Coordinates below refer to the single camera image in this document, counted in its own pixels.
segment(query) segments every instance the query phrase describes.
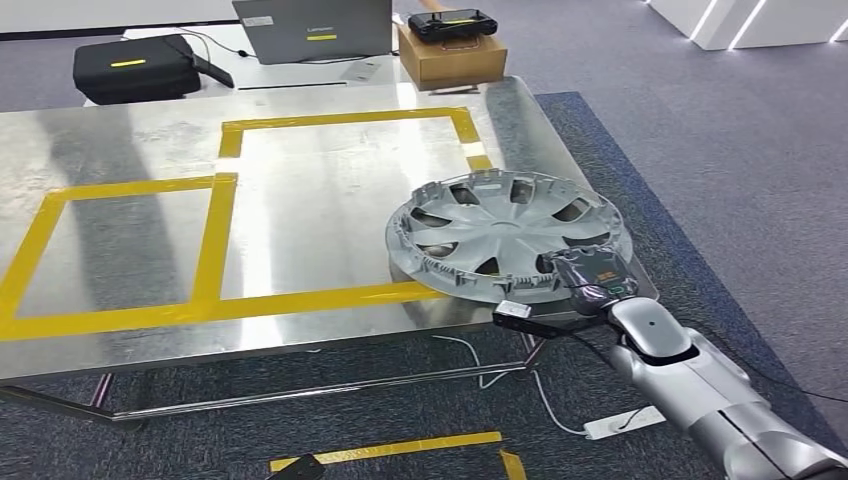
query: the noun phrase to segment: white wall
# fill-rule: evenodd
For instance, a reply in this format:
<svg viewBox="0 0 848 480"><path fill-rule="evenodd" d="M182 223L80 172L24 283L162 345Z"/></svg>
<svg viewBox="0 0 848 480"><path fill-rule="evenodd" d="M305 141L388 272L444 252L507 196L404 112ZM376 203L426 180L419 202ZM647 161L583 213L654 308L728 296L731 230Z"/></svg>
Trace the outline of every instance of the white wall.
<svg viewBox="0 0 848 480"><path fill-rule="evenodd" d="M845 20L846 0L767 0L737 48L826 42Z"/></svg>
<svg viewBox="0 0 848 480"><path fill-rule="evenodd" d="M700 16L697 12L705 11L709 4L710 0L652 0L650 3L651 8L687 37L692 35L698 24Z"/></svg>
<svg viewBox="0 0 848 480"><path fill-rule="evenodd" d="M234 19L231 0L0 0L0 33Z"/></svg>
<svg viewBox="0 0 848 480"><path fill-rule="evenodd" d="M735 48L826 42L848 20L848 0L652 0L650 5L687 37L713 8L692 40L704 50L728 48L761 8ZM848 40L846 31L840 40Z"/></svg>

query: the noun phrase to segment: laptop lid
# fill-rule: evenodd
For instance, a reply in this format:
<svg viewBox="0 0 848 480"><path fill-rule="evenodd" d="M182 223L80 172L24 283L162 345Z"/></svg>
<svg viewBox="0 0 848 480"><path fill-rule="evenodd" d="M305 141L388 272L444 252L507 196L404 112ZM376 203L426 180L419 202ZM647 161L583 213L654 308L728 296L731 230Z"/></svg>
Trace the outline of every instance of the laptop lid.
<svg viewBox="0 0 848 480"><path fill-rule="evenodd" d="M391 51L391 0L234 0L233 8L265 65Z"/></svg>

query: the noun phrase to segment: white desk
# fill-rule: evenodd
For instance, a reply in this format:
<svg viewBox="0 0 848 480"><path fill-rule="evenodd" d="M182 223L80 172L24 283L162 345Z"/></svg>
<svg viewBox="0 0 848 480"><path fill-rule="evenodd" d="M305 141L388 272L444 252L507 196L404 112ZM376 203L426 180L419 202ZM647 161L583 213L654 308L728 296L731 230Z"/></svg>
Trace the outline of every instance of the white desk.
<svg viewBox="0 0 848 480"><path fill-rule="evenodd" d="M233 50L244 50L253 53L253 48L244 33L241 24L237 25L210 25L201 27L188 27L189 30L203 33L214 38L221 44ZM134 40L138 38L155 37L159 35L185 34L184 38L191 45L194 52L206 57L206 46L209 47L209 56L212 63L229 72L233 77L236 88L227 88L215 80L201 75L200 91L188 95L189 98L217 97L232 95L239 90L255 90L262 88L303 87L323 85L393 85L403 82L411 82L406 70L400 64L400 59L393 55L371 57L365 60L331 63L328 65L286 63L280 65L262 65L252 57L243 58L233 52L229 52L208 38L206 46L203 41L186 31L178 28L138 28L127 30L124 38ZM397 50L397 32L394 31L392 49ZM376 71L368 79L357 79L349 74L348 70L357 62L369 62L376 66ZM86 101L85 106L94 103Z"/></svg>

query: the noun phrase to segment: yellow tape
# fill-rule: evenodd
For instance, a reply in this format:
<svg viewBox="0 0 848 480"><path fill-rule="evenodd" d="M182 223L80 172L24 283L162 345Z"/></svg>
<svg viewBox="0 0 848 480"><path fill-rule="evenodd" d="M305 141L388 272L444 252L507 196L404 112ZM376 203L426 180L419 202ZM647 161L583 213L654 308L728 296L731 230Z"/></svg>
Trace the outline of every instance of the yellow tape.
<svg viewBox="0 0 848 480"><path fill-rule="evenodd" d="M492 168L471 115L468 109L463 107L225 122L221 126L222 138L219 153L222 157L238 157L241 154L245 130L437 117L451 119L472 170ZM212 195L195 272L195 285L189 303L15 319L18 304L47 247L65 202L204 188L212 188ZM443 294L421 284L408 282L220 300L235 188L235 174L222 173L214 177L83 185L48 192L18 253L12 259L0 283L0 341L357 308L444 297Z"/></svg>
<svg viewBox="0 0 848 480"><path fill-rule="evenodd" d="M65 202L58 195L51 193L41 202L32 225L18 247L18 253L12 258L3 282L0 283L0 322L14 318L64 206Z"/></svg>
<svg viewBox="0 0 848 480"><path fill-rule="evenodd" d="M115 63L113 63L109 66L112 67L112 68L129 67L130 65L141 65L142 63L147 63L147 60L139 59L139 60L130 60L130 61L127 61L127 62L115 62Z"/></svg>
<svg viewBox="0 0 848 480"><path fill-rule="evenodd" d="M527 474L524 473L524 465L521 463L518 455L505 450L501 450L499 453L504 462L504 468L506 468L506 478L509 480L527 480Z"/></svg>
<svg viewBox="0 0 848 480"><path fill-rule="evenodd" d="M465 107L417 108L412 110L387 110L382 112L336 113L330 115L311 115L305 117L264 118L258 120L238 120L221 124L221 144L218 156L238 158L244 141L245 130L264 128L305 127L317 125L337 125L341 123L381 122L414 118L449 117L463 147L472 147L467 151L466 160L472 170L492 168L492 162L485 155L474 127L474 120Z"/></svg>
<svg viewBox="0 0 848 480"><path fill-rule="evenodd" d="M14 319L0 330L0 341L81 335L139 328L170 327L215 320L356 308L442 298L444 294L417 282L284 293L266 297L127 308L100 312L65 313Z"/></svg>
<svg viewBox="0 0 848 480"><path fill-rule="evenodd" d="M93 200L96 198L128 197L131 195L153 195L155 193L180 192L210 188L215 177L189 177L168 180L143 180L127 183L80 185L53 190L50 194L62 201Z"/></svg>
<svg viewBox="0 0 848 480"><path fill-rule="evenodd" d="M472 433L467 435L454 435L451 437L414 440L411 442L390 443L388 445L357 448L354 450L342 450L339 452L319 453L315 455L315 458L322 464L328 464L347 462L350 460L363 460L366 458L386 457L402 453L415 453L426 450L479 445L481 443L494 443L500 442L501 440L503 440L503 438L501 437L500 432ZM271 462L271 471L278 472L296 461L297 458L274 460Z"/></svg>
<svg viewBox="0 0 848 480"><path fill-rule="evenodd" d="M235 173L215 175L215 184L209 198L209 211L206 214L206 227L200 243L197 270L194 274L192 302L211 302L221 297L237 179Z"/></svg>

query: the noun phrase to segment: cable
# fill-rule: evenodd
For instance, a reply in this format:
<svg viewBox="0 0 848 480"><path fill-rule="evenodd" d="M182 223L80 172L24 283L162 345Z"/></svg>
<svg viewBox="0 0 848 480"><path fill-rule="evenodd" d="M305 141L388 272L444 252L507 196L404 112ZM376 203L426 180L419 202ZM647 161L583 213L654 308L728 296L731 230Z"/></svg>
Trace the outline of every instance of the cable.
<svg viewBox="0 0 848 480"><path fill-rule="evenodd" d="M583 285L570 285L570 286L566 286L566 288L580 288L580 287L600 287L600 288L603 288L604 290L609 291L609 289L608 289L607 287L605 287L605 286L603 286L603 285L593 284L593 283L587 283L587 284L583 284ZM736 357L737 357L737 358L738 358L738 359L739 359L742 363L744 363L744 364L745 364L745 366L747 366L747 367L748 367L748 368L750 368L750 369L751 369L754 373L756 373L757 375L759 375L759 376L760 376L760 377L762 377L763 379L768 380L769 382L772 382L772 383L774 383L774 384L776 384L776 385L780 385L780 386L782 386L782 387L788 388L788 389L790 389L790 390L794 390L794 391L799 392L799 393L803 393L804 395L809 395L809 396L811 396L811 397L817 397L817 398L821 398L821 399L824 399L824 400L830 400L830 401L833 401L833 402L839 402L839 403L848 403L848 399L840 398L840 397L833 397L833 396L825 395L825 394L822 394L822 393L817 393L817 392L811 392L811 391L809 391L809 390L804 390L803 388L796 387L795 385L792 385L791 383L787 383L787 382L784 382L784 381L782 381L782 380L778 380L778 379L776 379L776 378L774 378L774 377L772 377L772 376L770 376L770 375L767 375L767 374L766 374L766 373L764 373L762 370L760 370L759 368L757 368L756 366L754 366L753 364L751 364L751 362L749 362L747 359L745 359L745 357L743 357L741 354L739 354L739 352L738 352L738 351L736 351L736 349L734 349L733 347L731 347L731 346L730 346L730 344L729 344L729 343L727 343L727 340L725 340L725 339L724 339L724 337L722 337L721 335L719 335L718 333L716 333L716 331L715 331L715 330L713 330L713 329L712 329L709 325L707 325L706 323L704 323L704 322L700 322L700 321L698 321L698 320L693 320L693 319L690 319L690 318L682 319L681 321L684 321L684 322L689 321L689 322L692 322L692 323L697 324L697 325L698 325L698 326L700 326L700 327L705 328L705 329L706 329L709 333L711 333L711 334L712 334L715 338L717 338L717 339L718 339L718 341L722 344L722 346L724 346L724 348L726 348L727 350L729 350L729 351L730 351L731 353L733 353L733 354L734 354L734 355L735 355L735 356L736 356ZM606 358L606 357L605 357L605 356L604 356L604 355L603 355L600 351L598 351L598 350L597 350L597 349L596 349L593 345L590 345L590 344L589 344L589 342L586 342L585 340L583 340L582 338L580 338L580 337L578 337L578 336L576 336L576 335L574 335L574 334L570 334L569 336L570 336L570 337L572 337L572 338L574 338L574 339L576 339L576 340L578 340L578 341L580 341L580 342L581 342L581 343L583 343L584 345L586 345L586 347L587 347L587 348L589 348L590 350L592 350L592 352L593 352L595 355L597 355L597 356L598 356L598 358L600 358L600 359L601 359L604 363L606 363L606 364L607 364L607 365L609 365L609 366L612 366L612 364L610 364L610 363L609 363L609 360L608 360L608 359L607 359L607 358Z"/></svg>
<svg viewBox="0 0 848 480"><path fill-rule="evenodd" d="M461 343L461 344L465 345L468 348L468 351L471 352L471 356L474 357L474 363L478 367L481 365L480 357L477 356L477 350L474 349L474 346L471 345L471 343L469 343L469 342L467 342L467 341L465 341L461 338L445 337L445 336L442 336L442 335L433 335L433 338L438 338L438 339L441 339L441 340L449 340L451 342L457 342L457 343ZM485 389L491 387L492 385L495 384L495 382L497 382L498 380L500 380L504 376L506 376L507 373L509 373L509 372L501 372L501 373L495 375L495 378L489 380L488 383L484 383L483 382L483 375L480 375L479 377L477 377L478 385L480 385L480 390L485 390Z"/></svg>
<svg viewBox="0 0 848 480"><path fill-rule="evenodd" d="M206 62L207 62L209 65L212 65L212 51L211 51L211 50L209 50L209 44L208 44L208 43L206 43L206 40L204 40L204 39L203 39L203 37L201 37L200 35L194 34L194 33L189 33L189 34L181 33L180 35L190 35L190 36L192 36L192 37L196 37L198 40L200 40L201 42L203 42L203 49L204 49L204 50L206 50ZM162 37L162 38L163 38L163 39L165 39L165 42L167 42L167 41L168 41L168 40L167 40L167 39L168 39L168 37Z"/></svg>
<svg viewBox="0 0 848 480"><path fill-rule="evenodd" d="M586 348L588 348L588 349L589 349L592 353L594 353L594 354L595 354L595 356L597 356L598 358L600 358L600 359L601 359L601 361L602 361L602 362L604 362L604 363L606 364L606 366L608 366L608 367L610 367L611 369L615 370L615 367L613 367L613 366L612 366L612 363L609 361L609 359L607 358L607 356L606 356L606 355L604 355L603 353L601 353L601 351L600 351L600 350L598 350L598 347L596 347L596 346L592 345L591 343L589 343L589 341L588 341L588 340L586 340L586 339L585 339L585 338L583 338L583 337L578 336L576 333L568 333L568 334L566 334L566 335L567 335L569 338L573 338L574 340L577 340L578 342L582 343L582 344L583 344L583 346L585 346Z"/></svg>
<svg viewBox="0 0 848 480"><path fill-rule="evenodd" d="M228 52L235 53L236 55L238 55L242 58L247 58L247 57L256 58L256 55L249 53L245 50L236 50L236 49L233 49L233 48L230 48L230 47L224 45L223 43L219 42L218 40L215 40L215 37L213 37L212 35L209 35L209 34L206 34L206 33L203 33L203 32L197 32L195 30L189 30L189 29L183 28L183 27L177 27L177 29L182 30L184 32L188 32L189 34L194 35L196 37L206 37L212 43L214 43L215 45L218 45L219 47L223 48L224 50L226 50Z"/></svg>
<svg viewBox="0 0 848 480"><path fill-rule="evenodd" d="M848 399L839 398L839 397L832 397L830 395L824 395L824 394L821 394L821 393L816 393L816 392L811 392L809 390L804 390L803 388L796 387L795 385L792 385L791 383L786 383L786 382L784 382L782 380L778 380L778 379L776 379L776 378L774 378L770 375L766 375L765 373L763 373L762 370L760 370L759 368L752 365L751 362L749 362L748 360L745 359L745 357L740 355L739 352L736 351L736 349L734 349L733 347L730 346L730 344L727 343L727 340L725 340L721 335L716 333L716 331L712 327L707 325L706 323L700 322L698 320L693 320L691 318L686 318L686 319L683 319L682 321L692 322L692 323L697 324L700 327L705 328L710 334L712 334L715 338L718 339L718 341L722 344L722 346L724 346L724 348L726 348L728 351L733 353L733 355L735 355L736 358L738 358L740 361L742 361L742 363L744 363L746 367L750 368L754 373L756 373L760 377L768 380L769 382L772 382L774 384L788 388L790 390L794 390L794 391L799 392L799 393L803 393L804 395L810 395L811 397L818 397L818 398L822 398L822 399L825 399L825 400L831 400L833 402L839 402L839 403L848 403Z"/></svg>
<svg viewBox="0 0 848 480"><path fill-rule="evenodd" d="M471 356L474 357L474 363L477 364L478 367L480 366L480 357L477 356L477 350L474 348L474 345L471 345L470 342L463 340L461 338L445 337L443 335L433 335L432 337L438 338L438 339L441 339L441 340L449 340L451 342L457 342L457 343L461 343L461 344L465 345L466 348L468 348L468 351L471 352ZM495 378L490 380L488 383L484 383L483 382L483 376L480 375L478 377L480 389L485 390L485 389L491 387L492 385L495 384L495 382L497 382L498 380L500 380L501 378L506 376L506 374L508 374L508 373L509 372L501 372L501 373L495 375ZM562 429L562 430L564 430L568 433L571 433L573 435L582 435L584 437L587 436L589 434L588 432L572 430L572 429L566 427L565 425L563 425L562 422L559 421L559 419L554 414L553 408L551 408L551 404L548 402L548 397L547 397L547 395L545 395L545 390L542 388L542 380L539 378L539 373L536 372L535 370L533 370L533 376L536 378L536 386L539 388L539 396L542 397L542 403L545 405L545 410L548 411L548 416L551 417L551 420L554 422L554 424L556 424L556 426L559 427L560 429Z"/></svg>
<svg viewBox="0 0 848 480"><path fill-rule="evenodd" d="M630 417L627 419L627 421L624 422L624 425L618 427L618 430L624 430L625 428L627 428L627 426L630 425L630 422L632 422L633 419L636 418L636 415L639 415L639 412L641 412L642 410L644 410L646 408L648 408L648 406L644 406L644 407L640 408L639 410L636 410L635 412L633 412L633 415L630 415Z"/></svg>
<svg viewBox="0 0 848 480"><path fill-rule="evenodd" d="M228 46L224 45L223 43L219 42L218 40L216 40L215 37L213 37L209 34L206 34L206 33L203 33L203 32L198 32L198 31L195 31L195 30L189 30L189 29L183 28L183 27L176 27L176 28L179 29L179 30L182 30L184 32L187 32L190 35L206 37L212 43L214 43L215 45L218 45L219 47L223 48L224 50L226 50L228 52L235 53L236 55L238 55L242 58L247 58L247 57L256 58L255 54L247 52L246 50L236 50L234 48L228 47ZM394 56L398 55L397 53L395 53L395 51L392 51L391 53ZM376 57L376 56L377 55L354 55L350 58L340 58L340 59L335 59L335 60L309 60L309 59L306 59L306 60L300 60L300 61L297 61L297 62L290 62L290 63L299 63L299 64L302 64L302 65L330 65L330 64L333 64L333 63L355 62L357 60L364 60L366 58L371 58L371 57Z"/></svg>
<svg viewBox="0 0 848 480"><path fill-rule="evenodd" d="M551 404L550 402L548 402L548 397L547 395L545 395L545 390L542 388L542 380L539 378L539 372L533 370L533 377L536 379L536 386L539 387L539 396L542 397L542 403L545 405L545 410L548 411L548 416L551 417L551 420L554 422L554 424L556 424L556 426L559 427L560 430L568 432L572 435L580 435L583 437L588 436L589 432L585 430L572 430L563 425L562 422L560 422L559 419L556 418L556 414L554 414L554 409L551 408Z"/></svg>

